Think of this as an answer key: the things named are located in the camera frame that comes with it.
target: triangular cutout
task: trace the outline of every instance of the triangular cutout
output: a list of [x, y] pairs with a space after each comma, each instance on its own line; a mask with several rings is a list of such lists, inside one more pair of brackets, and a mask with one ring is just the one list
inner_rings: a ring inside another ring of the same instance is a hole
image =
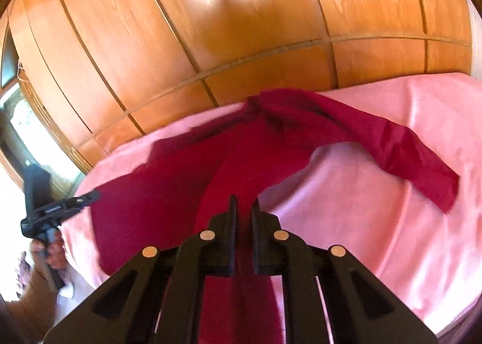
[[393, 306], [358, 273], [351, 272], [358, 297], [369, 319], [376, 319], [393, 312]]
[[136, 276], [136, 271], [129, 272], [127, 276], [119, 282], [119, 284], [117, 284], [101, 300], [99, 300], [92, 311], [108, 319], [109, 321], [118, 319], [122, 313], [122, 309], [124, 309], [132, 286], [136, 281]]

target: person's hand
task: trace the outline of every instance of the person's hand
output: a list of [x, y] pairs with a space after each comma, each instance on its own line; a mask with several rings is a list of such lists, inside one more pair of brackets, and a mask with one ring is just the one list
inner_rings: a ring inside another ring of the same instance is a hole
[[[33, 240], [30, 243], [30, 250], [32, 251], [34, 261], [38, 258], [38, 252], [41, 252], [43, 249], [44, 245], [40, 241]], [[49, 245], [47, 251], [49, 252], [49, 256], [46, 258], [46, 261], [47, 264], [50, 265], [50, 267], [52, 267], [53, 269], [67, 268], [67, 259], [65, 257], [64, 250], [64, 240], [62, 239], [62, 234], [59, 230], [55, 232], [55, 241]]]

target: pink fabric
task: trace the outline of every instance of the pink fabric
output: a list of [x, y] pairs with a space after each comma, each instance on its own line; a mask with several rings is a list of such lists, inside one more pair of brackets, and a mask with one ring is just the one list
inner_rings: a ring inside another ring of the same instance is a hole
[[[482, 290], [479, 85], [449, 74], [324, 93], [410, 127], [460, 174], [459, 199], [450, 215], [441, 215], [410, 183], [384, 173], [360, 147], [347, 143], [318, 149], [306, 169], [260, 197], [262, 209], [308, 243], [345, 245], [435, 332]], [[191, 116], [125, 144], [96, 166], [79, 193], [130, 173], [146, 161], [152, 142], [237, 108]], [[98, 266], [88, 209], [66, 222], [63, 234], [72, 264], [97, 287], [107, 276]], [[280, 284], [274, 286], [280, 296]]]

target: gold rivet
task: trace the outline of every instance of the gold rivet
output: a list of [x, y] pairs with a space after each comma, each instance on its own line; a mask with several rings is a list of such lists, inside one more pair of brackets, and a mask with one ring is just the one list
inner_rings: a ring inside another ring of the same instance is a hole
[[335, 246], [332, 246], [332, 248], [330, 249], [330, 252], [335, 257], [343, 257], [346, 254], [346, 249], [343, 246], [335, 245]]
[[157, 248], [155, 246], [147, 246], [142, 250], [142, 255], [146, 258], [154, 257], [156, 254]]
[[273, 234], [274, 238], [276, 238], [278, 241], [286, 241], [288, 237], [290, 236], [287, 231], [284, 230], [276, 230]]
[[201, 231], [201, 233], [199, 234], [199, 237], [203, 241], [212, 241], [215, 236], [216, 234], [212, 230], [204, 230], [204, 231]]

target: person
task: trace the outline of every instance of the person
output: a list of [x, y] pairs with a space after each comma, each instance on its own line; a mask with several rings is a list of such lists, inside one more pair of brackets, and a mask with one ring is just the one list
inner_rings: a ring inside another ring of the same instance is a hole
[[[54, 324], [58, 293], [51, 291], [46, 273], [42, 270], [42, 264], [39, 264], [39, 252], [43, 249], [44, 245], [37, 240], [30, 243], [34, 266], [21, 299], [4, 302], [0, 296], [0, 344], [40, 342]], [[55, 242], [49, 245], [47, 251], [49, 256], [46, 261], [50, 267], [67, 268], [64, 241], [60, 231], [55, 233]]]

